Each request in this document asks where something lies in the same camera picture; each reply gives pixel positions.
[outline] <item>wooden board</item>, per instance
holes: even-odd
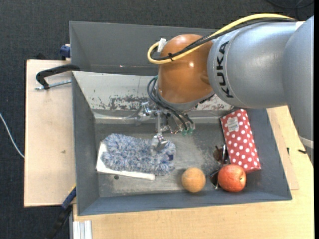
[[[60,205],[75,183],[71,84],[35,90],[39,71],[67,61],[28,60],[25,93],[24,206]],[[71,73],[48,77],[48,83]]]

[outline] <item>orange ball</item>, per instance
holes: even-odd
[[[181,177],[181,183],[189,192],[201,191],[206,184],[206,177],[202,170],[196,167],[188,168]]]

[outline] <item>red box with white dots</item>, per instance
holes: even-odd
[[[258,153],[247,112],[236,110],[221,119],[227,151],[231,164],[237,164],[246,172],[261,169]]]

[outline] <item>red apple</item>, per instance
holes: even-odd
[[[245,188],[246,181],[246,172],[239,165],[225,165],[218,172],[218,184],[223,190],[229,192],[242,191]]]

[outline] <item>dark floor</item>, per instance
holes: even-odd
[[[24,151],[24,61],[61,59],[70,20],[221,28],[257,12],[305,20],[312,0],[0,0],[0,113]],[[293,9],[295,5],[304,7]],[[24,160],[0,122],[0,239],[41,239],[59,207],[23,208]],[[56,237],[68,238],[68,228]]]

